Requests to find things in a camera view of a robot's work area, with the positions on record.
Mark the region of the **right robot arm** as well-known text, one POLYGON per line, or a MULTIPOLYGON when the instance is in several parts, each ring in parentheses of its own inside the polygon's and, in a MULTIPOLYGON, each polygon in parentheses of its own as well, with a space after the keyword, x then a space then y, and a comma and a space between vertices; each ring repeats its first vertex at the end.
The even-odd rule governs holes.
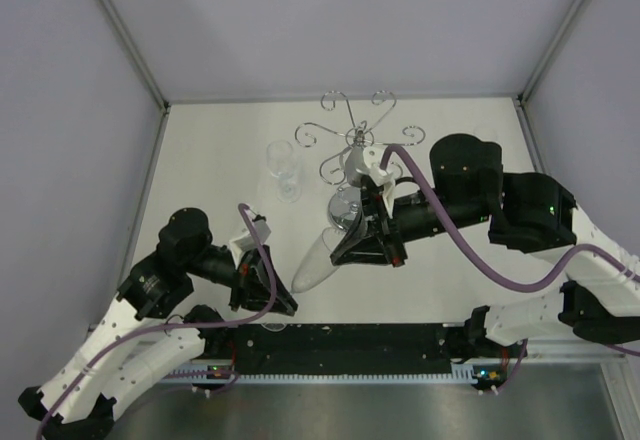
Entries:
POLYGON ((357 146, 342 165, 360 209, 332 251, 336 266, 400 267, 408 243, 447 234, 485 277, 524 300, 486 305, 466 321, 466 340, 487 356, 500 346, 571 331, 620 351, 639 338, 639 259, 604 234, 574 195, 543 173, 508 173, 501 147, 469 134, 439 139, 425 176, 398 144, 357 146), (488 225, 488 239, 546 261, 525 284, 487 264, 462 236, 488 225))

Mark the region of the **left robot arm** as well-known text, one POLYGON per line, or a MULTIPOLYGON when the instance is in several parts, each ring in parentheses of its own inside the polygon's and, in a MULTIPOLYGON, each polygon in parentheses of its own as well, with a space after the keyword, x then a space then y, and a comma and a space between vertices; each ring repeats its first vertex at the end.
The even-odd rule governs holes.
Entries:
POLYGON ((265 241, 265 217, 238 207, 243 233, 216 246, 204 211, 182 208, 158 234, 155 250, 135 264, 104 317, 49 381, 19 397, 38 421, 39 439, 104 439, 129 407, 179 366, 226 347, 238 321, 195 296, 199 277, 229 288, 229 307, 292 316, 298 305, 279 279, 265 241))

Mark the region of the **round clear wine glass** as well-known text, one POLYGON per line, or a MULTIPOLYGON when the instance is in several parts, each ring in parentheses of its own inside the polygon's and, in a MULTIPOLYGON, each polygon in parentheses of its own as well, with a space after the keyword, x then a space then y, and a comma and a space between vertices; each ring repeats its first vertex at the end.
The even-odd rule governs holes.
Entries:
POLYGON ((274 177, 277 197, 284 203, 294 203, 301 197, 301 165, 289 141, 271 142, 266 149, 266 165, 274 177))

